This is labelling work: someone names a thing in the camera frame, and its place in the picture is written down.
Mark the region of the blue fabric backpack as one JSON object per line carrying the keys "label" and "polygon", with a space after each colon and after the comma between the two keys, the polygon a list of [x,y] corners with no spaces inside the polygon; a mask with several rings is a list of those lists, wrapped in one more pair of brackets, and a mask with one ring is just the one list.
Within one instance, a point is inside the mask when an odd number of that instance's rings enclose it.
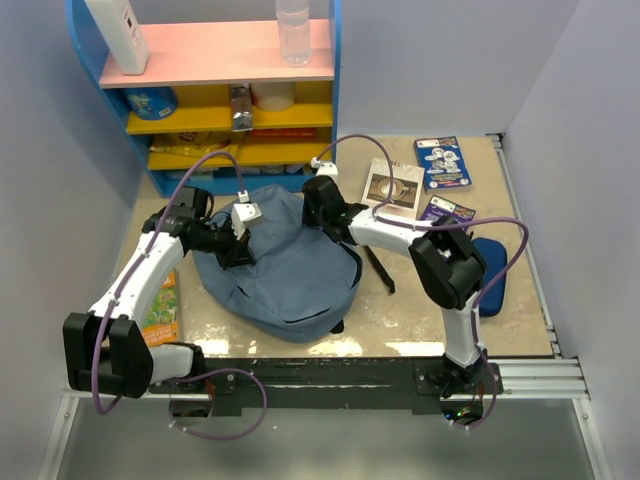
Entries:
{"label": "blue fabric backpack", "polygon": [[251,193],[263,220],[250,229],[253,265],[223,269],[214,254],[194,251],[205,290],[222,306],[260,330],[309,343],[345,329],[363,260],[302,224],[303,200],[272,185]]}

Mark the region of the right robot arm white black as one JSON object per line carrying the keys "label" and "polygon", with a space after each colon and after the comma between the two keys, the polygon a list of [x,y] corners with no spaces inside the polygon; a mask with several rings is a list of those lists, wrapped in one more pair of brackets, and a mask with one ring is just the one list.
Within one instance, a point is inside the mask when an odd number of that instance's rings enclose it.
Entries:
{"label": "right robot arm white black", "polygon": [[344,200],[336,182],[320,175],[303,186],[305,225],[319,227],[336,243],[380,248],[412,260],[420,283],[442,310],[446,344],[441,370],[427,377],[447,398],[469,392],[481,380],[486,350],[479,336],[479,293],[486,261],[451,217],[413,224],[379,216]]}

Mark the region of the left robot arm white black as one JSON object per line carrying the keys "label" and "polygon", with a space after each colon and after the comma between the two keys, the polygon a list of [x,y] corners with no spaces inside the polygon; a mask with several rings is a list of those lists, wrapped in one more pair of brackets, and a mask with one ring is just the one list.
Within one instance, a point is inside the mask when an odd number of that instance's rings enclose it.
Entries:
{"label": "left robot arm white black", "polygon": [[224,269],[251,265],[249,226],[262,216],[247,192],[238,195],[221,224],[213,223],[210,192],[184,187],[149,217],[123,271],[85,313],[63,323],[69,386],[94,397],[141,397],[151,386],[172,381],[185,392],[207,380],[202,349],[178,341],[148,345],[147,313],[171,271],[191,251],[213,255]]}

